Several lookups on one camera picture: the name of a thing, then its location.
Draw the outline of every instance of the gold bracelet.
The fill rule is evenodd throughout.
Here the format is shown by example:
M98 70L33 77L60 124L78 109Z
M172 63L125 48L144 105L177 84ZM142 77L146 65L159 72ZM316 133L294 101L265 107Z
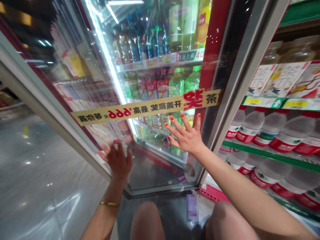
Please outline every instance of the gold bracelet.
M113 203L113 202L104 202L104 201L101 201L99 204L108 205L108 206L110 206L110 207L119 207L119 204L118 204L118 203Z

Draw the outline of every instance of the right hand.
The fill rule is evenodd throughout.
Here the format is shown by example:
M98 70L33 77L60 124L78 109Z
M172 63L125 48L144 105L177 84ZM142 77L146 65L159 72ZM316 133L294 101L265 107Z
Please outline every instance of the right hand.
M177 142L172 136L169 136L170 143L171 145L180 148L183 151L190 152L192 155L196 155L206 147L202 142L200 134L200 113L194 117L193 128L191 127L184 113L181 113L180 117L186 129L184 129L183 126L173 116L170 116L170 120L177 129L172 127L170 124L165 123L165 127L178 139Z

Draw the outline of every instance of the refrigerator shelf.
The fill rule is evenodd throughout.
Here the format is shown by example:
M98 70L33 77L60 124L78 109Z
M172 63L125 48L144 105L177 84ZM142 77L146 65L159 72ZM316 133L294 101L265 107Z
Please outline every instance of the refrigerator shelf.
M320 173L320 161L316 156L302 156L294 152L279 153L268 146L261 147L254 143L242 143L236 139L225 139L222 145Z

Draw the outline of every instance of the finger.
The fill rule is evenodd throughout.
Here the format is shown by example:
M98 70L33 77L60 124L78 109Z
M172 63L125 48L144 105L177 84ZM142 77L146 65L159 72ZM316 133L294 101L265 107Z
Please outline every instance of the finger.
M178 120L174 116L170 116L171 123L176 127L176 129L180 132L181 135L183 135L186 130L183 128L183 126L178 123Z
M201 129L201 114L200 113L198 113L193 119L193 128L197 132L200 132L200 129Z
M171 144L172 146L175 146L175 147L177 147L177 148L180 148L179 143L178 143L172 136L168 136L168 138L169 138L170 144Z
M181 138L182 135L178 132L177 129L175 129L174 127L172 127L170 124L168 123L164 123L164 126L176 137L176 138Z
M181 120L182 120L184 126L186 127L186 130L187 130L188 132L191 132L191 131L192 131L192 127L191 127L188 119L186 118L185 114L184 114L184 113L181 113L181 114L180 114L180 117L181 117Z

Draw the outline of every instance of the bottle cap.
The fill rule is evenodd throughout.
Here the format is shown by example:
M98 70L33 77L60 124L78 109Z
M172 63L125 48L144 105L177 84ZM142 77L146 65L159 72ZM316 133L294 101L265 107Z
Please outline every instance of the bottle cap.
M290 112L290 109L282 109L282 108L279 108L279 109L276 109L275 112L287 114L288 112Z
M244 105L240 105L239 107L239 110L246 110L247 109L247 106L244 106Z
M301 116L310 117L310 118L318 118L318 117L320 117L320 112L303 111Z
M268 109L267 108L262 108L262 107L256 107L254 110L257 111L257 112L265 112Z

